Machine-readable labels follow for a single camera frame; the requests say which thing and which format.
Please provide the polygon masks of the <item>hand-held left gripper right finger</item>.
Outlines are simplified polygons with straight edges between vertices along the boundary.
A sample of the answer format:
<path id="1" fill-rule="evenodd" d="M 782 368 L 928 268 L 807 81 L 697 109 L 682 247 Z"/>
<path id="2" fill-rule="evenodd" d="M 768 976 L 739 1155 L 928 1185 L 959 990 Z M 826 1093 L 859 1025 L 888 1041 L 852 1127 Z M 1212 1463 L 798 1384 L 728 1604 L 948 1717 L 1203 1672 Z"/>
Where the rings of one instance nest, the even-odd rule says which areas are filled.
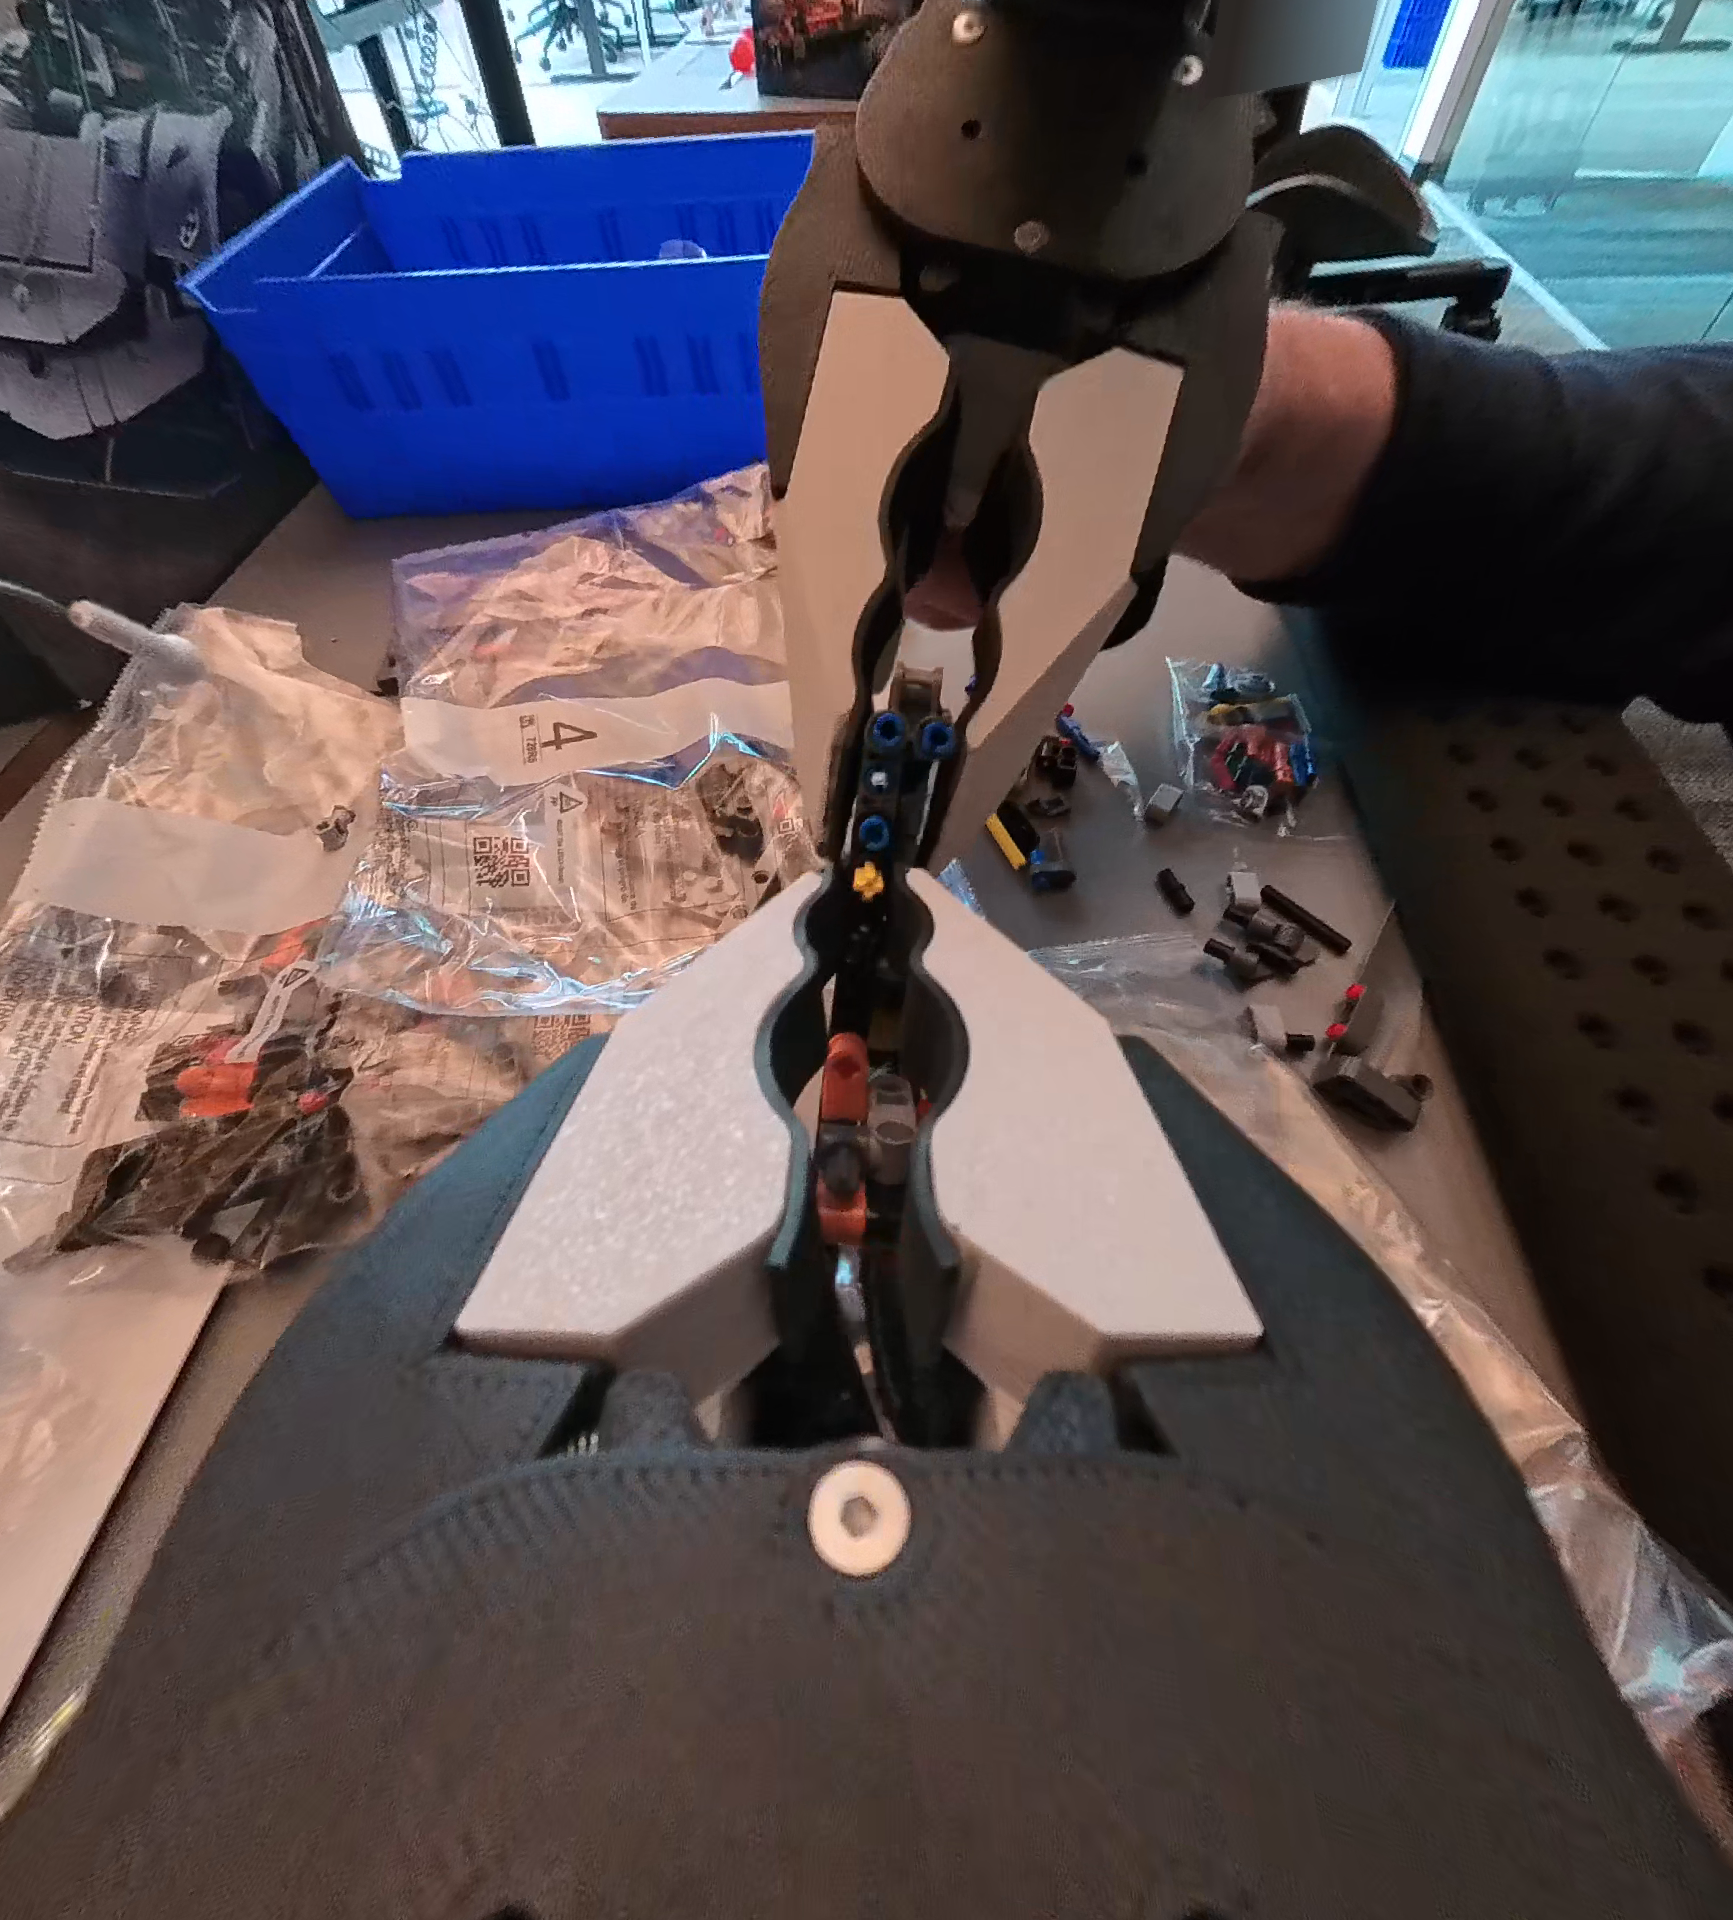
<path id="1" fill-rule="evenodd" d="M 935 875 L 911 885 L 918 983 L 964 1036 L 926 1160 L 960 1256 L 944 1346 L 997 1403 L 988 1428 L 1048 1376 L 1256 1351 L 1263 1319 L 1107 1018 Z"/>

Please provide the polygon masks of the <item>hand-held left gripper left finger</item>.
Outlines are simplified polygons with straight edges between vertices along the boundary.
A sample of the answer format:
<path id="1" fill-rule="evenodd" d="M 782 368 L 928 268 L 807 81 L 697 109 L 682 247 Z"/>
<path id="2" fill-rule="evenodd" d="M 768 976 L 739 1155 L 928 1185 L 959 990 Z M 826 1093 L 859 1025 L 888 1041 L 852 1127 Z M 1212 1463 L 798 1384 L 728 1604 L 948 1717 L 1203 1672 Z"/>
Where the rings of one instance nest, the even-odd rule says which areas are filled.
<path id="1" fill-rule="evenodd" d="M 602 1039 L 467 1294 L 494 1357 L 670 1373 L 695 1405 L 782 1341 L 768 1257 L 810 1152 L 829 991 L 805 875 Z"/>

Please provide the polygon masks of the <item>flat empty clear bag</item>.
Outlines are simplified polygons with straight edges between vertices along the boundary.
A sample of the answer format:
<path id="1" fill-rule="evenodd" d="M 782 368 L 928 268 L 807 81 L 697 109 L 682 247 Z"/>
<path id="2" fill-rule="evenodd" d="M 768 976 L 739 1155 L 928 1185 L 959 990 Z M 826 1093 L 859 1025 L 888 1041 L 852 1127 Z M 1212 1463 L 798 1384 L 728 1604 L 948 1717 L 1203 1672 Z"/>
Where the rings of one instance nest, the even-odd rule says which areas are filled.
<path id="1" fill-rule="evenodd" d="M 1733 1604 L 1616 1490 L 1585 1423 L 1482 1304 L 1459 1264 L 1307 1090 L 1277 1013 L 1246 1013 L 1169 933 L 1031 957 L 1169 1064 L 1280 1164 L 1408 1299 L 1519 1467 L 1600 1655 L 1653 1746 L 1733 1706 Z"/>

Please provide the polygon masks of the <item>small clear bag of lego parts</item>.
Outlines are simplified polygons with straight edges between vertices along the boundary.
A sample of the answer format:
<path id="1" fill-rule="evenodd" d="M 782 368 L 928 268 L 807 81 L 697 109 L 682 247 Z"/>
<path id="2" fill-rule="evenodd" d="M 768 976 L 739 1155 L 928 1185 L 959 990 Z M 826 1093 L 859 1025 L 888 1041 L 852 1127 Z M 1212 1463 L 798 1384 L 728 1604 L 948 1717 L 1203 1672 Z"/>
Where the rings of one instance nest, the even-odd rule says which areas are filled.
<path id="1" fill-rule="evenodd" d="M 1169 736 L 1193 803 L 1209 817 L 1280 836 L 1303 820 L 1320 779 L 1310 710 L 1259 667 L 1169 657 Z"/>

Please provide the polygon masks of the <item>distant wooden desk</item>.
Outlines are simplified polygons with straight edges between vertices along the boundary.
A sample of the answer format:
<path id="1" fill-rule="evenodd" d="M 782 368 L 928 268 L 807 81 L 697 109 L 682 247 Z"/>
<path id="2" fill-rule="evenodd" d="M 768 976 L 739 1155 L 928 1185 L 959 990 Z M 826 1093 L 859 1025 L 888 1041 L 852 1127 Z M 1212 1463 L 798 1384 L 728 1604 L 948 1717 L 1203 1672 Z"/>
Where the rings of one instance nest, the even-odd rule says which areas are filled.
<path id="1" fill-rule="evenodd" d="M 855 115 L 852 102 L 763 94 L 732 51 L 735 39 L 689 38 L 662 53 L 598 105 L 600 140 L 813 132 Z"/>

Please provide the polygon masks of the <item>person's right forearm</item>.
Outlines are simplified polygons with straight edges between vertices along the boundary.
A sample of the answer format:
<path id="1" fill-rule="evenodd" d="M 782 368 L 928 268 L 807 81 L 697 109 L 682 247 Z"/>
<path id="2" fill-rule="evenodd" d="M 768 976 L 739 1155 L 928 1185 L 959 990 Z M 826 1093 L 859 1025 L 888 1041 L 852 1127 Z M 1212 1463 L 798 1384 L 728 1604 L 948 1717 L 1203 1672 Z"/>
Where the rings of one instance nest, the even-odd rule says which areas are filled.
<path id="1" fill-rule="evenodd" d="M 1320 567 L 1240 587 L 1396 670 L 1571 691 L 1733 742 L 1733 343 L 1541 351 L 1384 311 L 1400 418 Z"/>

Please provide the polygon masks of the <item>black box with grey figure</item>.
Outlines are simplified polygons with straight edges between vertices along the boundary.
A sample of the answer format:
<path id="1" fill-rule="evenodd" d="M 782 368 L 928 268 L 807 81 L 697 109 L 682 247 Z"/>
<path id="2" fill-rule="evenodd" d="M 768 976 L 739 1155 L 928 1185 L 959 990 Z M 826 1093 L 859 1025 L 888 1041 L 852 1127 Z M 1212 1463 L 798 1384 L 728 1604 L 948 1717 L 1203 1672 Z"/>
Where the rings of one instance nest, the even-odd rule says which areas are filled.
<path id="1" fill-rule="evenodd" d="M 201 603 L 311 487 L 183 284 L 344 156 L 312 3 L 0 3 L 0 726 L 110 687 L 66 605 Z"/>

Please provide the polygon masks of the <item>scattered loose lego pieces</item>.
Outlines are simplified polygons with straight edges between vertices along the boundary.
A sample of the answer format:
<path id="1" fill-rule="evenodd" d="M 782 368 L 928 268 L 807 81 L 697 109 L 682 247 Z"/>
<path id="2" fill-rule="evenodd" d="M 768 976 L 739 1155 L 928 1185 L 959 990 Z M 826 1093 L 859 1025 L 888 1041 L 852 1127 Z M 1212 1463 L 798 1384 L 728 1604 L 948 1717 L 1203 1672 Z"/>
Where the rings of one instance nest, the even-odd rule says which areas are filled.
<path id="1" fill-rule="evenodd" d="M 1287 826 L 1263 790 L 1202 795 L 1066 710 L 988 826 L 991 917 L 1095 991 L 1182 1002 L 1292 1068 L 1340 1116 L 1409 1133 L 1434 1080 L 1423 994 L 1392 903 L 1332 795 Z"/>

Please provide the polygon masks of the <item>person's right hand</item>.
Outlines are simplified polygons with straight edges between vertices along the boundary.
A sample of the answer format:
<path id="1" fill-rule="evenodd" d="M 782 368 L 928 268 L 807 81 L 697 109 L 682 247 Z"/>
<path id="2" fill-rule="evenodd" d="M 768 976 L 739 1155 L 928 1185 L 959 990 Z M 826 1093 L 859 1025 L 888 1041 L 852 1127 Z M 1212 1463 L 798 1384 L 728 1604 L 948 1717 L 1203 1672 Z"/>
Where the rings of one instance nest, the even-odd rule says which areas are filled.
<path id="1" fill-rule="evenodd" d="M 1173 551 L 1240 587 L 1311 575 L 1351 526 L 1400 404 L 1396 347 L 1370 317 L 1277 301 L 1238 457 Z"/>

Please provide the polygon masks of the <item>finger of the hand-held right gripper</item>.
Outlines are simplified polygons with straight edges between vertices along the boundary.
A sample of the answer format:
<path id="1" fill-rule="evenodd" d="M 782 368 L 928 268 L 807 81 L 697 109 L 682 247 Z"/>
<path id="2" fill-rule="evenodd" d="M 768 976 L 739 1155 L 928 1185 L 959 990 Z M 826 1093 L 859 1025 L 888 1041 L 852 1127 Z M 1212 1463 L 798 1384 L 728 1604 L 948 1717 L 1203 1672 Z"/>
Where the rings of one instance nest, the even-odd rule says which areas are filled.
<path id="1" fill-rule="evenodd" d="M 960 412 L 948 347 L 911 303 L 830 295 L 777 491 L 792 761 L 824 858 L 842 845 L 905 594 L 943 530 Z"/>
<path id="2" fill-rule="evenodd" d="M 1024 432 L 1028 539 L 974 629 L 979 700 L 928 868 L 972 852 L 1135 600 L 1183 369 L 1111 347 L 1044 381 Z"/>

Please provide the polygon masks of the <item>large labelled bag of lego parts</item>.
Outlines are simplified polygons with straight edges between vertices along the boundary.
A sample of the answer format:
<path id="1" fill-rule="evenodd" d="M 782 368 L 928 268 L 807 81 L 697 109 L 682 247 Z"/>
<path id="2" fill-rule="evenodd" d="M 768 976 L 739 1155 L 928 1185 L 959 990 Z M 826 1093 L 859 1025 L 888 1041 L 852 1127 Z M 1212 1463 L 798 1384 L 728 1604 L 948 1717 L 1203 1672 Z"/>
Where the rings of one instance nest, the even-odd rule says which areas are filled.
<path id="1" fill-rule="evenodd" d="M 430 1015 L 625 1012 L 818 863 L 766 468 L 395 564 L 400 745 L 331 946 Z"/>

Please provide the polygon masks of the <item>clear bag of black lego parts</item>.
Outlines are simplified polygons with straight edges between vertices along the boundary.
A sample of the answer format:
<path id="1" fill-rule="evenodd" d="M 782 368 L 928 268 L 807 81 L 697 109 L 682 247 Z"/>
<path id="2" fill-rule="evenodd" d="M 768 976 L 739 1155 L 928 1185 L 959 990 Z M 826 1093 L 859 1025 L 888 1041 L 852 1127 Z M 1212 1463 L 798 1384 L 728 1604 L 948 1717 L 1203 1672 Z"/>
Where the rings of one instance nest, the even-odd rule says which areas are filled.
<path id="1" fill-rule="evenodd" d="M 367 994 L 335 917 L 269 933 L 15 902 L 0 923 L 0 1274 L 174 1241 L 228 1277 L 361 1235 L 598 1032 Z"/>

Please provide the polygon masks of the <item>black window frame post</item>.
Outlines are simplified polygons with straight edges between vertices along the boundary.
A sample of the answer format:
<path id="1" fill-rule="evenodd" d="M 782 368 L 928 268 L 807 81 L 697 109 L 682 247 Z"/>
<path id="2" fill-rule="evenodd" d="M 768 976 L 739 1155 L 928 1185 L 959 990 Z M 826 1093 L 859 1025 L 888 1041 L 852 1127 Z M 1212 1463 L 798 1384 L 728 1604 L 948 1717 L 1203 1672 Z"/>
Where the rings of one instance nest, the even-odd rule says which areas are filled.
<path id="1" fill-rule="evenodd" d="M 463 0 L 456 2 L 456 10 L 473 48 L 473 61 L 499 143 L 502 148 L 534 146 L 537 133 L 502 3 Z"/>

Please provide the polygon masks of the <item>multicolour lego assembly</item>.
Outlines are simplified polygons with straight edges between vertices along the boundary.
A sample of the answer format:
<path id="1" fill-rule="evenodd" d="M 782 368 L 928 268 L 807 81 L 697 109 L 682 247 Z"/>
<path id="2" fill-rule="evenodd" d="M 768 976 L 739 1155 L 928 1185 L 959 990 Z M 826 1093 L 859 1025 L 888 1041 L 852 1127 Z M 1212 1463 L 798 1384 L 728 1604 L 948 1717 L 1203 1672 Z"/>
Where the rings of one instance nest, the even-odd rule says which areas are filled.
<path id="1" fill-rule="evenodd" d="M 944 1351 L 959 1265 L 922 1178 L 943 1037 L 908 996 L 922 930 L 905 882 L 960 748 L 943 681 L 897 666 L 874 696 L 805 921 L 824 996 L 810 1167 L 832 1312 L 878 1436 L 908 1447 L 967 1438 L 976 1396 Z"/>

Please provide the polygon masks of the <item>blue plastic bin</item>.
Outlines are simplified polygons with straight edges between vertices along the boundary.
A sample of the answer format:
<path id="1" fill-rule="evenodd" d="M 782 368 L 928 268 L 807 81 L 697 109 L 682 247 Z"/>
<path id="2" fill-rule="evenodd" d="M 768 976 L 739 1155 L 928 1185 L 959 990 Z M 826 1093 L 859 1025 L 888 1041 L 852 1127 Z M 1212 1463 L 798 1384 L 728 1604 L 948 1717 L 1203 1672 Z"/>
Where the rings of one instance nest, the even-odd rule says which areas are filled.
<path id="1" fill-rule="evenodd" d="M 810 132 L 319 174 L 183 294 L 352 517 L 610 510 L 765 457 L 758 306 Z"/>

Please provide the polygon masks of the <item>black office chair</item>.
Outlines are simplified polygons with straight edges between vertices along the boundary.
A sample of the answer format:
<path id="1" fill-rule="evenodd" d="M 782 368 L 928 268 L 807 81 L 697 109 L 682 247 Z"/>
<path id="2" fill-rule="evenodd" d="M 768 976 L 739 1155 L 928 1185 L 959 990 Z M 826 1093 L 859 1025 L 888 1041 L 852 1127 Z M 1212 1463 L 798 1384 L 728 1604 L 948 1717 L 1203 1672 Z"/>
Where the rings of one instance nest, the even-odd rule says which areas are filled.
<path id="1" fill-rule="evenodd" d="M 1259 100 L 1249 205 L 1277 223 L 1273 297 L 1318 310 L 1437 303 L 1459 337 L 1496 343 L 1512 266 L 1440 249 L 1440 221 L 1408 171 L 1367 132 L 1303 128 L 1310 85 Z"/>

